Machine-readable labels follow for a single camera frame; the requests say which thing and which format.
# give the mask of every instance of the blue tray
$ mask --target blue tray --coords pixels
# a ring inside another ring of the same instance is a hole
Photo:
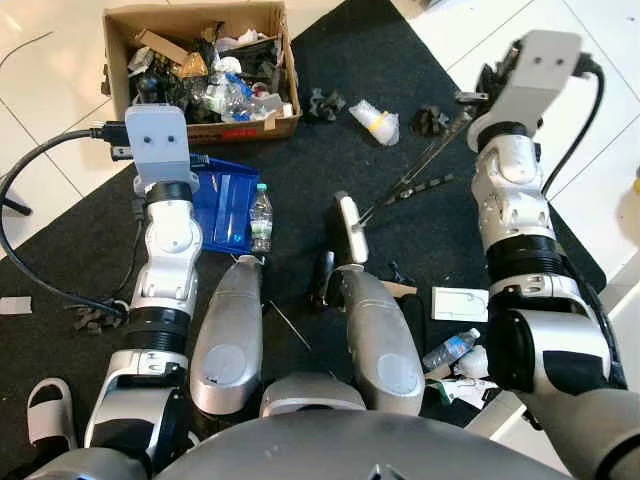
[[[205,155],[197,158],[200,189],[193,194],[193,205],[202,228],[202,248],[239,255],[250,253],[249,209],[260,183],[258,171]]]

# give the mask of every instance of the small black object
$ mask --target small black object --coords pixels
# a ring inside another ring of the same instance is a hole
[[[538,432],[541,432],[543,430],[542,425],[538,423],[538,420],[536,420],[536,417],[533,416],[533,413],[531,413],[530,410],[525,410],[522,414],[522,418],[529,422],[531,428],[533,428],[534,430]]]
[[[417,286],[417,283],[413,278],[403,274],[400,271],[400,267],[398,266],[398,262],[396,262],[395,260],[392,260],[391,262],[389,262],[389,268],[393,272],[393,277],[391,277],[391,281],[392,282],[399,283],[401,285],[408,285],[410,287]]]
[[[115,301],[113,299],[109,299],[104,303],[105,305],[109,305],[110,307],[126,313],[124,302],[120,300]],[[125,319],[122,317],[116,317],[115,315],[111,315],[103,310],[98,310],[82,304],[69,305],[65,307],[65,310],[74,310],[75,315],[78,317],[78,320],[73,324],[73,328],[78,331],[85,330],[89,335],[100,335],[102,334],[104,327],[118,328],[125,323]]]
[[[336,268],[336,256],[331,250],[325,250],[318,254],[311,277],[311,292],[309,300],[311,306],[318,310],[324,310],[329,306],[327,302],[327,290],[329,279]]]
[[[409,124],[411,131],[422,137],[442,135],[449,125],[449,117],[436,105],[425,105],[416,112]]]
[[[136,82],[141,103],[163,103],[162,85],[160,78],[153,72],[147,71]]]
[[[336,113],[342,110],[346,104],[347,102],[336,90],[325,97],[322,94],[322,89],[314,88],[309,100],[309,113],[314,117],[335,122]]]

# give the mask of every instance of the black carpet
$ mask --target black carpet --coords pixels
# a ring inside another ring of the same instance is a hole
[[[315,354],[309,355],[284,321],[273,311],[266,312],[265,380],[293,370],[331,368],[349,381],[352,368],[344,317],[333,312],[312,315],[305,303],[315,256],[324,247],[322,214],[338,190],[350,192],[364,209],[394,181],[426,144],[409,132],[409,119],[423,104],[438,104],[452,116],[456,88],[388,1],[349,0],[296,38],[293,46],[303,97],[313,87],[335,88],[349,105],[366,98],[399,113],[400,143],[379,146],[345,110],[335,123],[301,120],[296,135],[287,140],[212,147],[208,153],[258,168],[269,184],[275,225],[263,299],[273,299],[314,348]],[[396,260],[417,280],[427,312],[432,285],[488,287],[469,189],[473,170],[474,156],[458,139],[426,173],[454,173],[456,182],[389,207],[367,229],[371,250],[367,269],[388,278],[387,264]],[[126,270],[135,233],[129,208],[132,177],[129,168],[107,182],[26,242],[20,255],[56,285],[96,297],[106,295]],[[574,263],[594,286],[603,288],[604,275],[595,262],[557,216],[555,225]],[[208,252],[198,262],[201,288],[190,347],[209,298],[230,265],[228,255]],[[33,296],[34,311],[0,317],[0,464],[8,469],[31,459],[25,419],[31,388],[46,376],[67,380],[82,433],[109,357],[121,345],[121,334],[117,330],[98,337],[75,333],[73,316],[63,309],[63,302],[36,287],[6,260],[0,262],[0,292]],[[429,350],[466,328],[428,321],[426,342],[416,340]],[[475,413],[464,405],[441,407],[433,397],[423,409],[426,416],[459,425]]]

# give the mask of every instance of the white paper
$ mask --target white paper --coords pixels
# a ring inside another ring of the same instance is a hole
[[[431,289],[431,317],[434,320],[487,322],[489,292],[470,288]]]
[[[21,315],[31,312],[31,297],[0,298],[0,315]]]

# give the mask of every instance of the floor tile grout line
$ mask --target floor tile grout line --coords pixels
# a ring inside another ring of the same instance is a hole
[[[453,62],[451,65],[449,65],[447,68],[445,68],[446,72],[449,72],[449,70],[451,70],[453,67],[455,67],[458,63],[460,63],[462,60],[464,60],[464,58],[469,55],[471,52],[473,52],[476,48],[478,48],[481,44],[483,44],[489,37],[491,37],[494,33],[496,33],[498,30],[500,30],[502,27],[504,27],[508,22],[510,22],[516,15],[518,15],[520,12],[522,12],[525,8],[527,8],[529,5],[531,5],[532,3],[534,3],[536,0],[529,0],[525,5],[523,5],[522,7],[520,7],[513,15],[511,15],[509,18],[507,18],[504,22],[502,22],[500,25],[498,25],[495,29],[493,29],[491,31],[491,33],[489,33],[487,36],[485,36],[482,40],[480,40],[478,43],[476,43],[473,47],[471,47],[469,50],[467,50],[467,52],[462,55],[459,59],[457,59],[455,62]]]
[[[22,129],[26,132],[27,135],[29,135],[29,137],[31,138],[31,140],[33,140],[33,142],[36,144],[36,146],[40,145],[40,143],[38,142],[38,140],[36,140],[36,138],[31,135],[31,132],[29,130],[27,130],[27,127],[24,126],[24,124],[20,121],[20,119],[16,116],[15,113],[13,113],[13,110],[11,110],[11,108],[9,108],[9,105],[7,105],[4,101],[4,99],[2,97],[0,97],[0,103],[2,103],[2,105],[4,105],[4,107],[7,109],[7,111],[9,112],[9,114],[15,119],[16,122],[18,122],[18,124],[22,127]],[[56,164],[56,162],[54,162],[52,160],[52,158],[45,152],[44,156],[53,164],[53,166],[56,168],[56,170],[58,170],[60,172],[60,174],[65,178],[65,180],[67,182],[69,182],[69,184],[73,187],[73,189],[78,193],[78,195],[80,195],[80,198],[84,198],[84,195],[82,195],[82,193],[80,192],[80,190],[78,190],[78,187],[76,187],[73,182],[69,179],[69,177],[60,169],[60,167]]]
[[[107,103],[109,103],[111,101],[111,97],[109,97],[108,99],[106,99],[104,102],[102,102],[100,105],[98,105],[97,107],[91,109],[90,112],[88,112],[87,114],[83,115],[82,117],[80,117],[80,119],[77,122],[74,122],[73,125],[65,128],[62,133],[64,132],[68,132],[69,130],[71,130],[73,127],[75,127],[76,125],[78,125],[80,122],[82,122],[83,120],[86,120],[87,118],[89,118],[91,115],[93,115],[94,113],[96,113],[98,110],[100,110],[102,107],[104,107]]]
[[[607,55],[606,50],[602,47],[602,45],[600,45],[600,43],[598,42],[598,40],[596,40],[596,37],[593,35],[593,33],[591,33],[591,30],[589,30],[587,28],[587,26],[585,25],[585,23],[582,21],[582,19],[578,16],[578,14],[573,10],[573,8],[571,8],[571,6],[567,3],[566,0],[562,0],[562,3],[565,4],[565,6],[569,9],[569,11],[571,12],[571,14],[576,18],[576,20],[578,21],[578,23],[582,26],[582,28],[584,28],[584,31],[587,32],[587,35],[589,35],[589,37],[591,37],[591,40],[593,40],[593,43],[596,44],[596,47],[598,47],[600,49],[600,51],[602,52],[602,54],[604,55],[604,58],[607,59],[607,61],[611,64],[611,66],[613,67],[613,69],[616,71],[616,73],[618,75],[620,75],[620,78],[622,79],[622,81],[624,82],[624,84],[629,88],[629,90],[631,90],[631,93],[633,94],[634,97],[636,97],[636,99],[640,102],[640,96],[638,96],[638,94],[636,93],[636,91],[633,89],[633,87],[629,84],[629,82],[627,82],[627,79],[624,78],[624,75],[622,74],[622,72],[618,69],[618,67],[616,66],[615,62],[611,59],[611,57],[609,57],[609,55]]]
[[[571,184],[571,183],[572,183],[576,178],[578,178],[580,175],[582,175],[582,172],[584,172],[587,168],[589,168],[589,166],[590,166],[593,162],[595,162],[595,161],[596,161],[596,159],[597,159],[600,155],[602,155],[602,154],[604,153],[604,151],[605,151],[607,148],[609,148],[609,147],[611,146],[611,144],[612,144],[613,142],[615,142],[615,141],[618,139],[618,137],[620,137],[620,135],[622,135],[622,134],[623,134],[623,133],[624,133],[624,132],[629,128],[629,127],[631,127],[631,125],[632,125],[636,120],[638,120],[639,118],[640,118],[640,113],[638,113],[635,117],[633,117],[633,119],[631,119],[631,121],[630,121],[629,123],[627,123],[624,127],[622,127],[622,130],[620,130],[620,131],[618,132],[618,134],[617,134],[615,137],[613,137],[613,138],[611,139],[611,141],[610,141],[609,143],[607,143],[607,144],[602,148],[602,150],[600,150],[598,153],[596,153],[596,154],[593,156],[593,158],[589,161],[589,163],[587,163],[584,167],[582,167],[582,168],[580,169],[580,171],[579,171],[578,173],[576,173],[573,177],[571,177],[571,179],[570,179],[570,180],[569,180],[569,181],[568,181],[568,182],[567,182],[567,183],[566,183],[566,184],[565,184],[565,185],[564,185],[564,186],[563,186],[563,187],[558,191],[558,193],[554,194],[554,195],[553,195],[553,197],[551,197],[551,198],[549,199],[549,201],[551,202],[551,201],[555,200],[555,198],[556,198],[558,195],[560,195],[560,194],[564,191],[564,189],[565,189],[565,188],[567,188],[567,187],[568,187],[568,186],[569,186],[569,185],[570,185],[570,184]]]

